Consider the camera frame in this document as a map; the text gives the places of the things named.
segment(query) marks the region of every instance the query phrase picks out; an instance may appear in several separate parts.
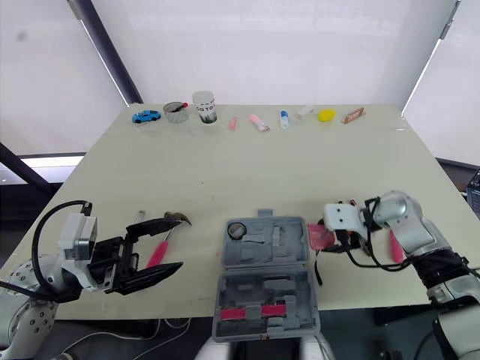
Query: white wall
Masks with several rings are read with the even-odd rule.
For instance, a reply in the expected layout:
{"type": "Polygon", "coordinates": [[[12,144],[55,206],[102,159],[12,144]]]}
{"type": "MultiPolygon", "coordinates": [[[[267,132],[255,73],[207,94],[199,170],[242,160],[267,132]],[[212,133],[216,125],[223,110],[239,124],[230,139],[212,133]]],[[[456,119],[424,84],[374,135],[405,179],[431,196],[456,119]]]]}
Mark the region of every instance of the white wall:
{"type": "MultiPolygon", "coordinates": [[[[94,0],[145,102],[407,100],[455,0],[94,0]]],[[[123,108],[66,1],[0,1],[0,140],[84,152],[123,108]]]]}
{"type": "Polygon", "coordinates": [[[86,152],[124,106],[65,0],[0,1],[0,140],[12,152],[86,152]]]}
{"type": "Polygon", "coordinates": [[[145,102],[403,107],[452,0],[94,0],[145,102]]]}
{"type": "Polygon", "coordinates": [[[433,155],[480,166],[480,1],[462,0],[404,115],[433,155]]]}

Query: red object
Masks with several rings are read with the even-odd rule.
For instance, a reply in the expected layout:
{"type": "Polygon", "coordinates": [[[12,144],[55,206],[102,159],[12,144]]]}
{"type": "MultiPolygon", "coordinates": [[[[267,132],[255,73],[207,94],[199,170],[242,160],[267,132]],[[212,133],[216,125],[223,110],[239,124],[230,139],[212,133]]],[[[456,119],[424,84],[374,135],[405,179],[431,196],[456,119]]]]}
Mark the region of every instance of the red object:
{"type": "Polygon", "coordinates": [[[285,304],[262,306],[262,317],[285,317],[286,315],[287,306],[285,304]]]}
{"type": "Polygon", "coordinates": [[[391,258],[397,264],[402,263],[405,260],[404,249],[398,244],[397,238],[395,238],[395,234],[393,231],[390,230],[390,251],[391,251],[391,258]]]}
{"type": "Polygon", "coordinates": [[[247,318],[247,311],[245,308],[239,309],[223,309],[220,313],[220,319],[224,320],[243,320],[247,318]]]}
{"type": "Polygon", "coordinates": [[[309,223],[308,228],[308,241],[310,247],[314,250],[323,250],[332,246],[335,243],[335,234],[326,229],[325,225],[319,225],[316,223],[309,223]]]}
{"type": "MultiPolygon", "coordinates": [[[[287,306],[282,305],[263,305],[262,317],[285,317],[287,315],[287,306]]],[[[247,319],[247,310],[244,307],[236,309],[223,309],[220,313],[220,319],[225,320],[245,320],[247,319]]]]}
{"type": "Polygon", "coordinates": [[[165,256],[168,248],[168,241],[162,241],[160,245],[157,246],[153,255],[151,255],[150,260],[148,261],[147,268],[151,268],[152,266],[160,265],[162,259],[165,256]]]}

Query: paper cup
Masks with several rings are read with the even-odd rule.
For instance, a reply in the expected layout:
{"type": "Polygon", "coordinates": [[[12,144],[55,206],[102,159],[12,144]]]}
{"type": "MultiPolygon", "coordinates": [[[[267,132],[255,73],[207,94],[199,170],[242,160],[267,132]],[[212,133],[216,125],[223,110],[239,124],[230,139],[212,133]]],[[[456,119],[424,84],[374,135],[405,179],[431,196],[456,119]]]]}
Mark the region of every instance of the paper cup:
{"type": "Polygon", "coordinates": [[[211,91],[197,91],[192,95],[192,101],[198,110],[202,122],[211,124],[217,121],[215,99],[211,91]]]}

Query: hammer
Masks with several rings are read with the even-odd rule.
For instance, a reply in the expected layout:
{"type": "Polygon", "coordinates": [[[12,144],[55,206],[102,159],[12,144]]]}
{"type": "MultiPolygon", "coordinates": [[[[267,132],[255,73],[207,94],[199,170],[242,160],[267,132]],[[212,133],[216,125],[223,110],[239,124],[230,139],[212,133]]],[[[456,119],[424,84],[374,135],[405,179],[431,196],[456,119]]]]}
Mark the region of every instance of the hammer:
{"type": "MultiPolygon", "coordinates": [[[[182,222],[185,222],[185,223],[189,224],[190,226],[192,225],[190,220],[188,220],[188,217],[185,216],[184,214],[182,214],[181,212],[169,212],[168,211],[163,216],[163,219],[168,220],[168,221],[178,222],[178,224],[181,224],[182,222]]],[[[146,266],[147,268],[159,265],[162,262],[162,259],[164,258],[165,253],[167,252],[168,241],[172,237],[173,230],[175,229],[175,227],[176,226],[174,226],[172,229],[168,230],[168,233],[163,238],[163,241],[157,246],[153,255],[151,255],[151,258],[148,261],[148,264],[146,266]]]]}

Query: small bottle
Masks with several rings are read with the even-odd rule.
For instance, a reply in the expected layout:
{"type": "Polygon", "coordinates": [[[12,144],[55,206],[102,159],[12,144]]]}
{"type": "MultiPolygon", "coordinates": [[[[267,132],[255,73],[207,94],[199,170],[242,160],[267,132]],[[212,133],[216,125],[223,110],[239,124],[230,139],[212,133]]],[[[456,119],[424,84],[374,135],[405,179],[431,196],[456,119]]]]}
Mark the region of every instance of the small bottle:
{"type": "Polygon", "coordinates": [[[286,110],[281,110],[280,111],[280,127],[284,130],[286,130],[290,125],[289,119],[288,119],[288,112],[286,110]]]}

